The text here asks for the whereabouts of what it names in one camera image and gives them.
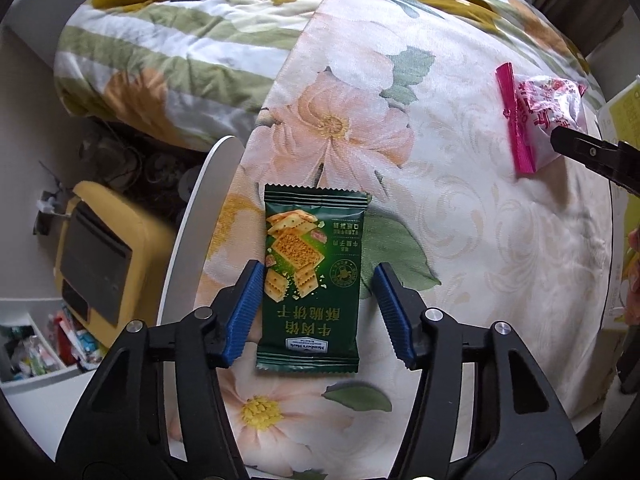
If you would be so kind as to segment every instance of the cracker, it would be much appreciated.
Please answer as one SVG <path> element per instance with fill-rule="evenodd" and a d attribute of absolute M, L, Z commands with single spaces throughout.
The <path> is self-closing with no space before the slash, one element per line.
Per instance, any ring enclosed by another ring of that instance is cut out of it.
<path fill-rule="evenodd" d="M 264 279 L 264 291 L 267 296 L 278 303 L 284 300 L 284 295 L 288 288 L 289 280 L 287 278 L 273 269 L 267 270 L 267 275 Z"/>
<path fill-rule="evenodd" d="M 302 209 L 294 209 L 293 211 L 285 211 L 284 213 L 276 213 L 275 215 L 271 215 L 270 217 L 267 218 L 267 222 L 269 222 L 271 225 L 273 225 L 276 222 L 279 222 L 283 218 L 286 218 L 287 216 L 289 216 L 289 215 L 291 215 L 293 213 L 297 214 L 300 218 L 302 218 L 303 220 L 306 220 L 307 222 L 317 222 L 318 221 L 318 218 L 313 216 L 311 213 L 307 213 L 306 211 L 302 211 Z"/>
<path fill-rule="evenodd" d="M 292 213 L 271 226 L 267 231 L 267 234 L 277 238 L 282 234 L 284 230 L 297 227 L 303 222 L 304 220 L 300 218 L 300 215 L 298 215 L 297 213 Z"/>
<path fill-rule="evenodd" d="M 298 236 L 302 236 L 307 234 L 309 231 L 312 231 L 318 227 L 316 224 L 312 224 L 311 222 L 304 221 L 302 224 L 295 226 L 291 231 Z"/>
<path fill-rule="evenodd" d="M 296 283 L 300 298 L 312 293 L 319 286 L 316 269 L 312 264 L 306 264 L 300 270 L 297 270 L 293 275 L 293 281 Z"/>
<path fill-rule="evenodd" d="M 296 270 L 301 269 L 306 264 L 312 264 L 315 267 L 324 260 L 323 254 L 316 251 L 304 240 L 301 240 L 292 230 L 283 232 L 271 248 Z"/>

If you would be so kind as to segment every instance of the white wall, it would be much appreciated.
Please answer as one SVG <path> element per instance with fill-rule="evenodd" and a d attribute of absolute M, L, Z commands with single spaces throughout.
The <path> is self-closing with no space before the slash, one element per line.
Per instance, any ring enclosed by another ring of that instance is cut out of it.
<path fill-rule="evenodd" d="M 60 104 L 52 71 L 0 27 L 0 298 L 52 298 L 55 234 L 31 234 L 36 200 L 55 191 L 41 160 L 68 186 L 81 180 L 78 147 L 92 124 Z"/>
<path fill-rule="evenodd" d="M 640 20 L 629 7 L 623 27 L 587 56 L 607 101 L 640 74 Z"/>

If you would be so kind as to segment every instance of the biscuit package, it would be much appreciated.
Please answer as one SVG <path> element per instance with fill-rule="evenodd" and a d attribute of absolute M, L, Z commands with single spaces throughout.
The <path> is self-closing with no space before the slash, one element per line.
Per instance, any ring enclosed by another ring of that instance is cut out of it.
<path fill-rule="evenodd" d="M 357 372 L 367 194 L 267 184 L 264 202 L 267 272 L 257 368 Z"/>

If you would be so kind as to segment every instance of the plastic bag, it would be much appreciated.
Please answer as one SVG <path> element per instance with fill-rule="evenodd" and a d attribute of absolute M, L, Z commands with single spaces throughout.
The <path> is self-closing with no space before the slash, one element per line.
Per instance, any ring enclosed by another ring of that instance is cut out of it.
<path fill-rule="evenodd" d="M 582 107 L 585 85 L 546 75 L 514 75 L 511 63 L 499 66 L 496 76 L 518 173 L 535 173 L 558 158 L 550 140 L 556 126 L 587 132 Z"/>

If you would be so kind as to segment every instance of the silver bolt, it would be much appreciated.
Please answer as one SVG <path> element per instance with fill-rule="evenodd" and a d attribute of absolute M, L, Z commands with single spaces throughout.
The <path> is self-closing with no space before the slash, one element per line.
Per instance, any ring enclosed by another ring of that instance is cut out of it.
<path fill-rule="evenodd" d="M 442 311 L 438 310 L 437 308 L 428 308 L 424 311 L 424 317 L 431 321 L 440 321 L 443 316 L 444 314 L 442 313 Z"/>
<path fill-rule="evenodd" d="M 213 314 L 213 310 L 211 310 L 208 306 L 201 306 L 200 308 L 196 309 L 194 316 L 198 319 L 209 319 L 211 317 L 211 314 Z"/>
<path fill-rule="evenodd" d="M 133 321 L 129 321 L 127 323 L 127 332 L 131 332 L 135 334 L 136 332 L 140 332 L 142 330 L 142 321 L 139 319 L 134 319 Z"/>
<path fill-rule="evenodd" d="M 502 335 L 507 335 L 511 332 L 511 325 L 509 323 L 505 323 L 504 321 L 498 321 L 498 323 L 495 324 L 494 328 L 498 334 Z"/>

